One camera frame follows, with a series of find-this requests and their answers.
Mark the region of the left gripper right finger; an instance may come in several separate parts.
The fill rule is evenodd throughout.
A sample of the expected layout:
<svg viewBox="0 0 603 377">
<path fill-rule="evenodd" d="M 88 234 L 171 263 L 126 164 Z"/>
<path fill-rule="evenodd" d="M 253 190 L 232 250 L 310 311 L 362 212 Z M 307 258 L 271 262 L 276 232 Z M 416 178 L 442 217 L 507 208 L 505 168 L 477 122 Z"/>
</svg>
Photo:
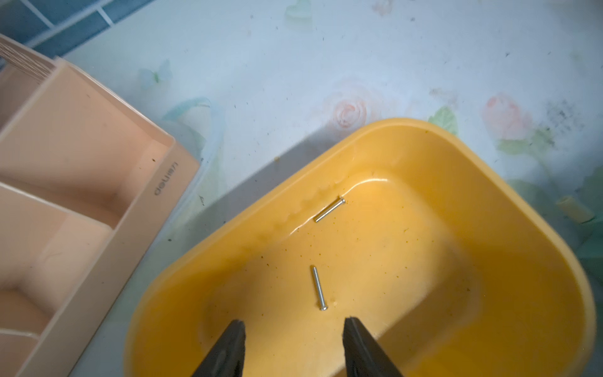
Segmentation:
<svg viewBox="0 0 603 377">
<path fill-rule="evenodd" d="M 342 342 L 348 377 L 403 377 L 357 317 L 347 317 Z"/>
</svg>

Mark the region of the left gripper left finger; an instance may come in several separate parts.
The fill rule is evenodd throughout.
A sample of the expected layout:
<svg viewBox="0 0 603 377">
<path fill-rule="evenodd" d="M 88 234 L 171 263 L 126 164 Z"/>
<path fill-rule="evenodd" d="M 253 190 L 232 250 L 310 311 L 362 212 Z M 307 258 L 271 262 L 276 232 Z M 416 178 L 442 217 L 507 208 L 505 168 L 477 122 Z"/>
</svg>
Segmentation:
<svg viewBox="0 0 603 377">
<path fill-rule="evenodd" d="M 246 328 L 232 320 L 208 352 L 192 377 L 241 377 L 245 359 Z"/>
</svg>

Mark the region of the long silver screw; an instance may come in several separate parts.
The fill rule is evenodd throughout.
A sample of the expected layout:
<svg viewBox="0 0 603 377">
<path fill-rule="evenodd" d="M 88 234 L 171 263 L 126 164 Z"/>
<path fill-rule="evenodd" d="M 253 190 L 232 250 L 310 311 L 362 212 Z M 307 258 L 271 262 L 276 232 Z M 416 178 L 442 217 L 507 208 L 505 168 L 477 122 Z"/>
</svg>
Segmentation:
<svg viewBox="0 0 603 377">
<path fill-rule="evenodd" d="M 341 207 L 345 203 L 346 203 L 345 198 L 343 198 L 342 196 L 338 196 L 333 202 L 328 204 L 328 206 L 323 208 L 316 216 L 314 216 L 313 220 L 315 222 L 321 221 L 323 218 L 328 216 L 331 212 L 333 212 L 335 209 Z"/>
<path fill-rule="evenodd" d="M 328 309 L 327 302 L 325 300 L 322 285 L 320 282 L 320 275 L 318 272 L 318 268 L 315 265 L 311 266 L 312 278 L 314 280 L 315 288 L 317 290 L 318 303 L 321 311 L 325 311 Z"/>
</svg>

